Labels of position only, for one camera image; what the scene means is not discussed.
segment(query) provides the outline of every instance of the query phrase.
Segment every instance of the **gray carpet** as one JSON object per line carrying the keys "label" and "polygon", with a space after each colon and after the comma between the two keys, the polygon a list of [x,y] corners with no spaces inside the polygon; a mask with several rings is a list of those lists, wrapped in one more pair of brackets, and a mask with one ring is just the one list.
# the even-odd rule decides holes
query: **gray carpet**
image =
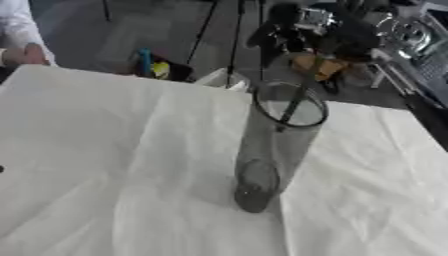
{"label": "gray carpet", "polygon": [[[210,8],[210,3],[193,0],[109,0],[112,22],[105,21],[101,0],[34,0],[33,13],[49,48],[60,66],[117,73],[139,47],[185,63],[195,36]],[[236,60],[237,72],[258,81],[259,56],[247,49],[244,41],[258,24],[254,1],[246,4],[241,44]],[[237,18],[237,0],[223,0],[192,62],[196,77],[226,67]],[[266,81],[300,81],[300,75],[278,59],[266,70]],[[380,89],[344,84],[339,95],[329,100],[402,108],[401,99],[388,83]]]}

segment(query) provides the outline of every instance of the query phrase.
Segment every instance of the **white tablecloth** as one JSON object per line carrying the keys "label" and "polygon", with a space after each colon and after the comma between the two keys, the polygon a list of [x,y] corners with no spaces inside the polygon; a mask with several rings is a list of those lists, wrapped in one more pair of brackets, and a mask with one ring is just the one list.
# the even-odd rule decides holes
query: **white tablecloth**
{"label": "white tablecloth", "polygon": [[0,255],[285,255],[233,202],[247,95],[23,67],[0,95]]}
{"label": "white tablecloth", "polygon": [[448,255],[448,154],[408,111],[330,110],[282,196],[289,255]]}
{"label": "white tablecloth", "polygon": [[448,157],[407,111],[329,103],[281,215],[252,215],[231,193],[248,96],[45,67],[6,86],[1,256],[448,252]]}

